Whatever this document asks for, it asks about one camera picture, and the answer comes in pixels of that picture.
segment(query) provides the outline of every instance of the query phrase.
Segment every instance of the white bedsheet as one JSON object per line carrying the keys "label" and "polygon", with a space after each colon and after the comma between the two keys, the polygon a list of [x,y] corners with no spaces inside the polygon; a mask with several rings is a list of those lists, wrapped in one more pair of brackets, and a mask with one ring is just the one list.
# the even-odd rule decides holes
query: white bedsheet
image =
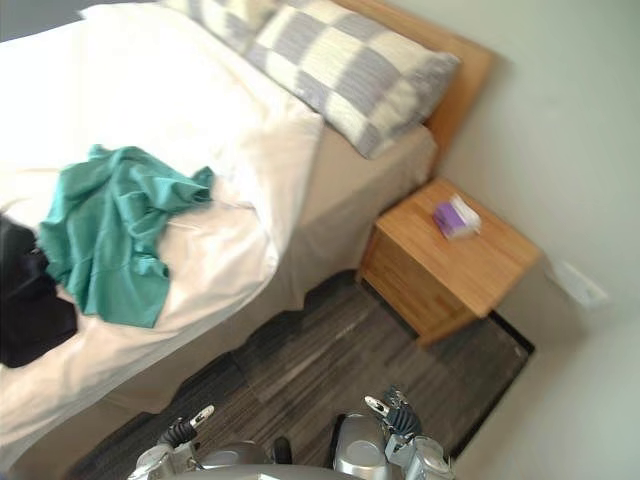
{"label": "white bedsheet", "polygon": [[0,208],[17,221],[44,219],[60,168],[93,143],[219,175],[212,207],[174,217],[161,241],[172,282],[154,329],[79,315],[64,344],[0,366],[1,471],[262,290],[297,220],[322,119],[153,4],[91,7],[82,22],[0,45],[0,66]]}

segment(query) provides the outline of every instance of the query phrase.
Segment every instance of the black bag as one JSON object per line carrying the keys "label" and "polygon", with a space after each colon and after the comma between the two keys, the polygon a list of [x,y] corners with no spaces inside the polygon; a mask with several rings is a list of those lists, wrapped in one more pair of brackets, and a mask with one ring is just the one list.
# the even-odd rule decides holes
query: black bag
{"label": "black bag", "polygon": [[28,228],[0,215],[0,362],[20,367],[77,331],[73,304],[56,296],[48,261]]}

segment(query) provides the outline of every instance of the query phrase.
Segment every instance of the checkered pillow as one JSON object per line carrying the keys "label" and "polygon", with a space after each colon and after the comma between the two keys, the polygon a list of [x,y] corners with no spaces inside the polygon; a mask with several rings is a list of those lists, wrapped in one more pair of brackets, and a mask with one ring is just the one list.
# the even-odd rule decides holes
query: checkered pillow
{"label": "checkered pillow", "polygon": [[160,0],[184,13],[241,55],[276,11],[280,0]]}
{"label": "checkered pillow", "polygon": [[329,0],[290,0],[247,58],[367,158],[431,115],[459,64]]}

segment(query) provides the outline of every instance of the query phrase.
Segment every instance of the wooden headboard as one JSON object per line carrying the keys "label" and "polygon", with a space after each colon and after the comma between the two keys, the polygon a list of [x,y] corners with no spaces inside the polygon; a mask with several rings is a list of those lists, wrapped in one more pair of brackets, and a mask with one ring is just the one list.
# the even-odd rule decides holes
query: wooden headboard
{"label": "wooden headboard", "polygon": [[425,125],[438,144],[437,165],[480,93],[493,62],[493,53],[445,28],[378,0],[333,0],[349,10],[386,25],[430,50],[453,53],[461,60],[456,78],[440,106]]}

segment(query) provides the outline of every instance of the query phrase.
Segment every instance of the wall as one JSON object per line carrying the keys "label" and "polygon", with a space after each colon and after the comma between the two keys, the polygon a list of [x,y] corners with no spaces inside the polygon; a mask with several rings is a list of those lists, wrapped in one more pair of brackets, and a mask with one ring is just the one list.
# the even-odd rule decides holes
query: wall
{"label": "wall", "polygon": [[126,0],[0,0],[0,41],[80,20],[76,12],[97,3]]}
{"label": "wall", "polygon": [[574,308],[538,268],[499,311],[539,346],[640,310],[640,2],[391,0],[499,62],[442,173],[612,298]]}
{"label": "wall", "polygon": [[612,300],[581,311],[542,264],[508,296],[538,352],[459,478],[638,478],[640,2],[391,1],[500,56],[442,174]]}
{"label": "wall", "polygon": [[460,479],[637,479],[639,321],[542,352],[456,464]]}

